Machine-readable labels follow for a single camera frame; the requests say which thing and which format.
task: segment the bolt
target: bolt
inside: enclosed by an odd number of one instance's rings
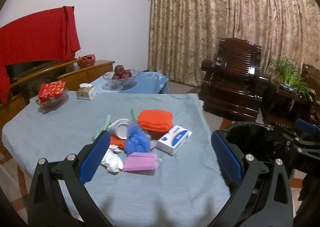
[[[245,156],[245,158],[246,158],[248,161],[254,160],[254,156],[251,155],[251,154],[247,154],[247,155]]]
[[[276,159],[276,163],[277,163],[279,166],[281,166],[281,165],[283,164],[282,160],[279,159],[279,158]]]
[[[45,163],[45,158],[40,158],[38,163],[39,165],[43,165]]]
[[[75,158],[76,158],[76,155],[75,155],[75,154],[69,154],[69,155],[67,156],[67,160],[69,160],[69,161],[73,161]]]

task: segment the glass bowl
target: glass bowl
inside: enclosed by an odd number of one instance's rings
[[[49,101],[47,102],[40,102],[40,100],[36,99],[36,103],[39,106],[43,106],[43,107],[48,107],[48,108],[53,108],[55,106],[58,106],[58,104],[68,95],[68,88],[64,88],[63,90],[63,94],[60,98],[55,99],[55,98],[51,98]]]
[[[139,72],[137,72],[136,70],[129,70],[131,72],[131,77],[128,78],[113,80],[112,77],[115,74],[115,72],[107,72],[106,74],[102,75],[102,78],[109,83],[110,88],[112,89],[125,88],[126,86],[132,84],[136,80],[137,75],[139,74]]]

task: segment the red apple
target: red apple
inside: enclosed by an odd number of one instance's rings
[[[130,75],[129,77],[131,77],[131,72],[130,72],[130,70],[124,70],[124,74],[129,74],[129,75]]]
[[[129,77],[131,77],[130,74],[124,73],[124,74],[121,76],[121,79],[129,78]]]
[[[115,74],[115,75],[113,75],[112,79],[113,80],[119,80],[119,79],[121,79],[121,76]]]
[[[122,65],[117,65],[117,66],[115,67],[115,73],[116,73],[116,74],[122,76],[123,71],[124,71],[124,68],[123,68]]]

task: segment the curtain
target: curtain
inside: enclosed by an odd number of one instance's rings
[[[262,46],[261,71],[270,58],[289,56],[320,69],[320,9],[315,0],[152,0],[150,71],[200,85],[202,60],[213,59],[219,38]]]

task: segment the plant pot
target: plant pot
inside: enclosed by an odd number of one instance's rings
[[[288,85],[285,85],[284,83],[280,83],[280,87],[289,92],[293,92],[297,89],[296,87],[288,86]]]

